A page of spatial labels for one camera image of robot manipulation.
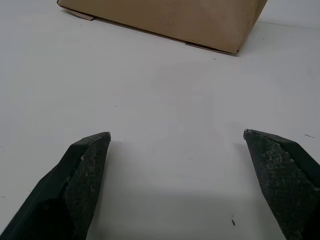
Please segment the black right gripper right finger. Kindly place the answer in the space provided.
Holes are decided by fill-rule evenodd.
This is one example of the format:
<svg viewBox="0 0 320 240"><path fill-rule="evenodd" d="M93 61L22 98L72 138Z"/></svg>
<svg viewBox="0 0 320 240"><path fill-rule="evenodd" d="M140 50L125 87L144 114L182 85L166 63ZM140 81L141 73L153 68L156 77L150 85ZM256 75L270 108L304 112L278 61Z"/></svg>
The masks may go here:
<svg viewBox="0 0 320 240"><path fill-rule="evenodd" d="M320 165L297 143L243 133L261 192L287 240L320 238Z"/></svg>

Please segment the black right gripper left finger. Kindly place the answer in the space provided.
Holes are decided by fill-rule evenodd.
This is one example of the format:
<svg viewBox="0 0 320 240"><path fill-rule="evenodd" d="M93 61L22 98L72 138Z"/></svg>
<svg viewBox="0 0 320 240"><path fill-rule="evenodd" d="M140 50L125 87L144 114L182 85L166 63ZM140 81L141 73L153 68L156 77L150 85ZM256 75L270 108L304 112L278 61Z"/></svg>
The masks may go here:
<svg viewBox="0 0 320 240"><path fill-rule="evenodd" d="M2 240L84 240L100 195L109 132L69 146L33 188L4 229Z"/></svg>

